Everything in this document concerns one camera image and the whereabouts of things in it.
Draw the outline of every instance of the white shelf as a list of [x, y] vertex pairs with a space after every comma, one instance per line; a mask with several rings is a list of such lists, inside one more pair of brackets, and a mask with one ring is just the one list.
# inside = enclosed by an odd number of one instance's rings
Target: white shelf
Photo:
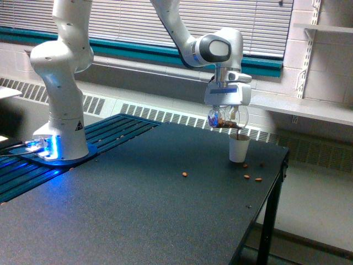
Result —
[[253, 91], [251, 107], [353, 126], [353, 107]]
[[295, 28], [303, 28], [309, 30], [319, 30], [326, 32], [337, 32], [337, 33], [352, 33], [353, 28], [343, 28], [341, 26], [325, 26], [325, 25], [311, 25], [311, 24], [302, 24], [302, 23], [294, 23]]
[[22, 93], [16, 89], [0, 86], [0, 99], [19, 96]]

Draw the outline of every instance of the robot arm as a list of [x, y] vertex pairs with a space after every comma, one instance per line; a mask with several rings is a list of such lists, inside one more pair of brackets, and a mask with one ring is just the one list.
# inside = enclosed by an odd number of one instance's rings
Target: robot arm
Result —
[[195, 39], [179, 15], [180, 0], [150, 0], [175, 42], [187, 67], [214, 64], [215, 78], [206, 88], [205, 103], [212, 106], [208, 123], [217, 128], [238, 128], [232, 122], [240, 105], [249, 105], [251, 76], [241, 73], [243, 37], [239, 30], [223, 28]]
[[55, 0], [53, 19], [58, 39], [36, 46], [31, 64], [43, 79], [49, 97], [49, 122], [34, 132], [34, 138], [51, 139], [51, 147], [38, 156], [48, 161], [75, 160], [88, 154], [83, 127], [82, 92], [74, 73], [93, 62], [88, 22], [92, 0]]

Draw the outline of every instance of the shelf bracket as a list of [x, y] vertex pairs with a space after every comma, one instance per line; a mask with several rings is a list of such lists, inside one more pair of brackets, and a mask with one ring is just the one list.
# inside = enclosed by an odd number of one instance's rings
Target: shelf bracket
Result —
[[[321, 0], [312, 0], [312, 6], [314, 8], [314, 12], [313, 12], [311, 24], [317, 25], [319, 20]], [[311, 60], [311, 54], [313, 50], [316, 30], [304, 29], [304, 32], [308, 37], [308, 44], [307, 44], [307, 49], [306, 49], [305, 58], [304, 58], [304, 65], [303, 65], [302, 71], [298, 75], [297, 86], [296, 86], [297, 98], [303, 98], [304, 96], [304, 90], [307, 83], [307, 76], [309, 72], [309, 66], [310, 66], [310, 60]]]
[[305, 32], [306, 36], [308, 37], [309, 41], [314, 41], [315, 33], [316, 33], [315, 29], [304, 29], [304, 32]]

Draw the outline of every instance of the window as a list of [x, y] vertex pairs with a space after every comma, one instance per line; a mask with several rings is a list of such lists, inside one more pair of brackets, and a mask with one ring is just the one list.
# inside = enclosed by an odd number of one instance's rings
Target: window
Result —
[[[54, 0], [0, 0], [0, 27], [56, 32]], [[244, 54], [284, 56], [293, 0], [181, 0], [180, 15], [193, 36], [239, 29]], [[149, 0], [94, 0], [90, 37], [174, 46]]]

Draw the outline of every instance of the white cup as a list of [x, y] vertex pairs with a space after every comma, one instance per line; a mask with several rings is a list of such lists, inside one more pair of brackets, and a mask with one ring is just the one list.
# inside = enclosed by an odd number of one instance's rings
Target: white cup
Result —
[[235, 163], [242, 163], [248, 152], [250, 137], [239, 134], [237, 139], [236, 134], [229, 136], [229, 160]]

